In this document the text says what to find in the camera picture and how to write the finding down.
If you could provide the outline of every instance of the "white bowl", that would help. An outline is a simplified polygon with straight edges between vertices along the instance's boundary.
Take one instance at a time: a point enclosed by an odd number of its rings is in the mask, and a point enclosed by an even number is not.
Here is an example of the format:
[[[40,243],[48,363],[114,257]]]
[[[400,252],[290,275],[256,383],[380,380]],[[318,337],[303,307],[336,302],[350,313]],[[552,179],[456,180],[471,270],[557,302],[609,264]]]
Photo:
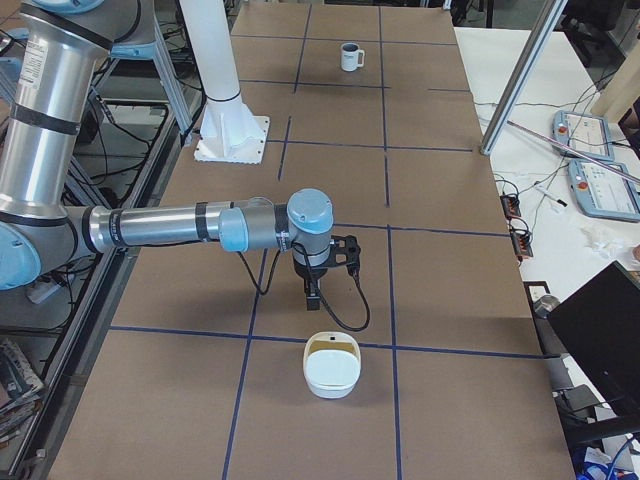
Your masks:
[[[360,347],[346,333],[316,333],[304,347],[304,378],[318,397],[342,398],[351,393],[360,377],[360,365]]]

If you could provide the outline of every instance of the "electronic device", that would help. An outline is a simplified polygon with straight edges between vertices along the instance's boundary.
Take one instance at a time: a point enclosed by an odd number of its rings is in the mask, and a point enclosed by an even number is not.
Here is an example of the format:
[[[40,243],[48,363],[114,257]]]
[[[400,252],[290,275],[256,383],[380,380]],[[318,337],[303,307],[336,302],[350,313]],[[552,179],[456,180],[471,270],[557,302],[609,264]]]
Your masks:
[[[548,316],[567,351],[618,418],[567,431],[570,443],[640,431],[640,283],[618,262]]]
[[[561,110],[553,118],[553,138],[596,160],[615,160],[609,124],[604,117]]]
[[[627,173],[621,163],[609,165]],[[573,159],[569,182],[578,206],[588,217],[640,222],[640,193],[628,180],[594,163]]]

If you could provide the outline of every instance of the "white mug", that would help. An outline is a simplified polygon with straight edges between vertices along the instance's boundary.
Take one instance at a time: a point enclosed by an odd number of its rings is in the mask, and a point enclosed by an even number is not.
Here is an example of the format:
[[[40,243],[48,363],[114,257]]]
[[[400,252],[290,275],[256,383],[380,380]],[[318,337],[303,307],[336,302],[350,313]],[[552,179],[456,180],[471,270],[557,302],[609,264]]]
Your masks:
[[[364,67],[364,50],[357,43],[343,43],[340,47],[340,66],[345,72],[353,72]]]

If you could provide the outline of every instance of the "blue tape line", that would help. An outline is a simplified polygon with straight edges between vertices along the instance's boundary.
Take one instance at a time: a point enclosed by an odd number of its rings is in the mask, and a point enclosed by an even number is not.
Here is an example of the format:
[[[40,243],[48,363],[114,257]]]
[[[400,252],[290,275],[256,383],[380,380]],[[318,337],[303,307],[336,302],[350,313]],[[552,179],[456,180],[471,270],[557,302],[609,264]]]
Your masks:
[[[282,179],[282,170],[284,168],[284,157],[287,154],[287,145],[289,143],[289,130],[291,129],[291,115],[287,120],[287,130],[284,134],[284,146],[282,147],[282,155],[280,155],[280,168],[278,169],[278,181]]]
[[[257,80],[245,78],[239,80],[241,83],[273,83],[275,85],[296,85],[296,82],[288,82],[285,80]],[[297,82],[298,85],[304,85],[309,87],[347,87],[347,88],[391,88],[385,87],[384,85],[358,85],[351,83],[318,83],[318,82]]]
[[[142,333],[168,333],[172,335],[192,335],[197,337],[219,337],[219,338],[236,338],[245,340],[246,335],[241,333],[223,333],[223,332],[208,332],[201,330],[179,330],[173,328],[155,328],[155,327],[134,327],[125,325],[111,325],[109,330],[121,331],[121,332],[142,332]]]
[[[254,340],[262,340],[264,342],[284,342],[284,343],[307,343],[307,339],[294,337],[271,337],[269,335],[254,335]]]
[[[471,93],[471,90],[468,88],[427,88],[427,90],[431,92],[460,92],[460,93]]]
[[[389,150],[429,150],[436,152],[467,152],[472,153],[472,148],[455,148],[455,147],[394,147],[392,145],[387,146]]]
[[[380,29],[380,84],[385,85],[384,82],[384,54],[382,49],[382,14],[380,13],[380,7],[378,7],[378,28]],[[387,112],[386,102],[384,97],[384,88],[382,89],[382,134],[385,151],[387,149]]]
[[[384,204],[386,207],[391,206],[391,187],[389,186],[389,158],[384,154]]]
[[[285,40],[304,40],[305,37],[288,37],[278,35],[243,35],[243,34],[231,34],[232,37],[238,38],[281,38]],[[378,43],[380,40],[363,40],[360,38],[323,38],[323,37],[306,37],[307,40],[320,40],[327,42],[359,42],[359,43]],[[399,44],[399,45],[433,45],[438,47],[457,47],[456,43],[445,42],[402,42],[398,40],[383,40],[382,43]]]
[[[300,81],[300,71],[302,70],[302,57],[304,56],[304,47],[307,43],[307,32],[309,31],[309,21],[311,20],[311,12],[313,4],[309,4],[309,12],[307,13],[307,23],[304,26],[304,38],[302,39],[302,48],[300,49],[300,59],[298,60],[298,73],[296,74],[296,84],[293,86],[293,93],[298,91],[298,82]]]
[[[386,230],[387,228],[392,231],[406,231],[406,232],[427,232],[427,233],[446,233],[450,235],[474,235],[481,237],[499,237],[499,238],[509,238],[508,233],[493,233],[493,232],[472,232],[472,231],[464,231],[464,230],[446,230],[440,228],[423,228],[423,227],[384,227],[382,225],[364,225],[359,223],[334,223],[336,227],[344,227],[344,228],[369,228],[375,230]]]
[[[287,37],[287,36],[277,36],[277,35],[238,35],[235,33],[231,34],[231,37],[238,38],[281,38],[284,40],[303,40],[302,37]]]
[[[313,142],[307,140],[290,140],[289,143],[297,143],[300,145],[320,145],[326,147],[359,147],[359,148],[384,148],[383,145],[362,145],[358,143],[331,143],[331,142]]]
[[[430,233],[446,233],[450,235],[475,235],[480,237],[500,237],[509,238],[508,233],[494,233],[494,232],[474,232],[465,230],[446,230],[440,228],[420,228],[420,227],[391,227],[392,230],[405,231],[405,232],[430,232]]]
[[[260,264],[260,275],[258,276],[258,284],[262,284],[262,277],[264,275],[264,266],[267,261],[267,250],[262,254],[262,263]],[[231,462],[231,452],[233,450],[233,441],[235,439],[236,427],[238,424],[238,414],[240,412],[240,400],[242,399],[242,393],[244,390],[244,380],[247,374],[247,365],[249,364],[249,351],[251,350],[251,337],[253,335],[253,328],[256,323],[256,314],[258,310],[258,301],[260,300],[260,294],[256,292],[253,300],[253,309],[251,311],[251,323],[249,324],[249,332],[247,333],[247,343],[244,348],[244,358],[242,360],[242,370],[240,371],[240,382],[238,383],[238,391],[236,393],[236,402],[233,407],[233,417],[231,418],[231,428],[229,430],[229,440],[227,442],[227,451],[224,456],[224,468],[222,469],[222,480],[226,480],[229,474],[229,464]]]
[[[387,225],[387,256],[389,260],[389,302],[391,304],[391,361],[393,371],[393,409],[396,426],[396,478],[402,480],[402,436],[400,423],[400,389],[398,384],[398,353],[396,351],[396,300],[393,283],[393,248],[391,226]]]
[[[387,230],[386,227],[379,227],[381,230]],[[179,330],[172,328],[155,328],[155,327],[135,327],[125,325],[112,325],[109,330],[121,332],[140,332],[140,333],[162,333],[168,335],[186,335],[196,337],[215,337],[230,338],[236,340],[247,340],[248,335],[242,333],[224,333],[210,332],[200,330]],[[252,341],[278,342],[278,343],[306,343],[308,339],[295,337],[275,337],[269,335],[252,335]],[[358,343],[361,348],[371,348],[374,350],[397,350],[407,352],[423,352],[423,353],[450,353],[456,355],[473,355],[480,357],[502,357],[502,358],[522,358],[529,360],[545,360],[547,358],[556,358],[556,355],[535,355],[528,353],[508,353],[508,352],[489,352],[484,350],[461,350],[455,348],[437,348],[437,347],[418,347],[412,345],[387,345],[384,343]]]

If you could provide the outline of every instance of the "white pillar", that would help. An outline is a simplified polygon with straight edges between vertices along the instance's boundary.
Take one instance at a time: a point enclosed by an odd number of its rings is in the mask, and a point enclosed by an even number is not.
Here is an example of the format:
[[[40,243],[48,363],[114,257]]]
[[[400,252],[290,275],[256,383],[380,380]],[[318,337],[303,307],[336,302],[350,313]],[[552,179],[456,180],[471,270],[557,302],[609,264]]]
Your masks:
[[[202,161],[260,163],[268,117],[242,102],[222,0],[180,0],[207,105],[195,157]]]

